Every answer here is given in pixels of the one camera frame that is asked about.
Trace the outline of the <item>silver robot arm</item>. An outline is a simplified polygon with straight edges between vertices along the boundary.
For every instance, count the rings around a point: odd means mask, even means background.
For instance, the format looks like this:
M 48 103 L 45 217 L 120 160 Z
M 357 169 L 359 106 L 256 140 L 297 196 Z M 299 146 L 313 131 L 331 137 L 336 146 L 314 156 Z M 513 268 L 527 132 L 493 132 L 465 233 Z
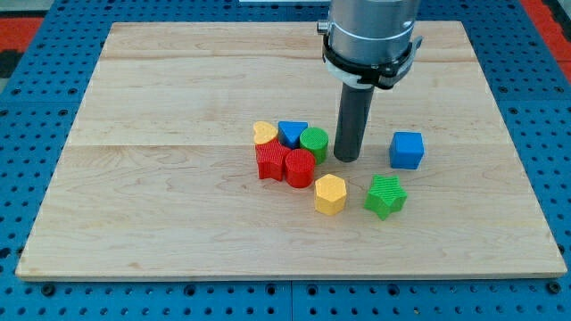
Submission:
M 332 0 L 317 23 L 327 71 L 355 89 L 390 89 L 409 72 L 419 0 Z

